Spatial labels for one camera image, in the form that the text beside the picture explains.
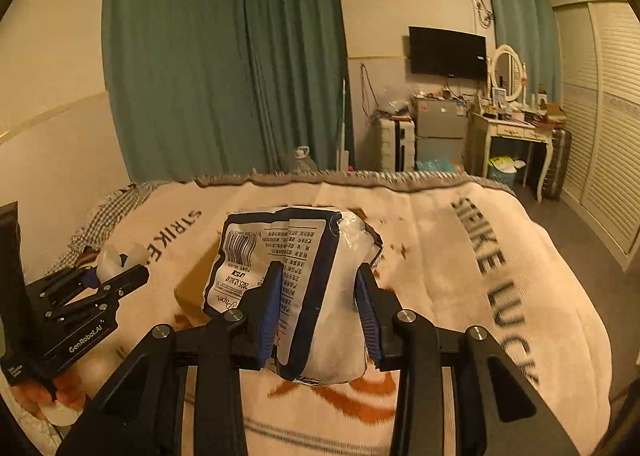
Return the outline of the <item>person's hand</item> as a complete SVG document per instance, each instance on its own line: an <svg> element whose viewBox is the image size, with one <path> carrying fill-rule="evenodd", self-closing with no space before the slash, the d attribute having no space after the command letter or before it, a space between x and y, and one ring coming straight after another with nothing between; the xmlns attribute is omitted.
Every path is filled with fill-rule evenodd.
<svg viewBox="0 0 640 456"><path fill-rule="evenodd" d="M72 410L82 410L86 404L86 392L82 387L82 380L76 365L70 366L64 374L52 380L55 388L55 399L50 392L38 382L27 380L16 387L10 387L13 397L26 412L43 419L42 405L48 405L54 400L70 407Z"/></svg>

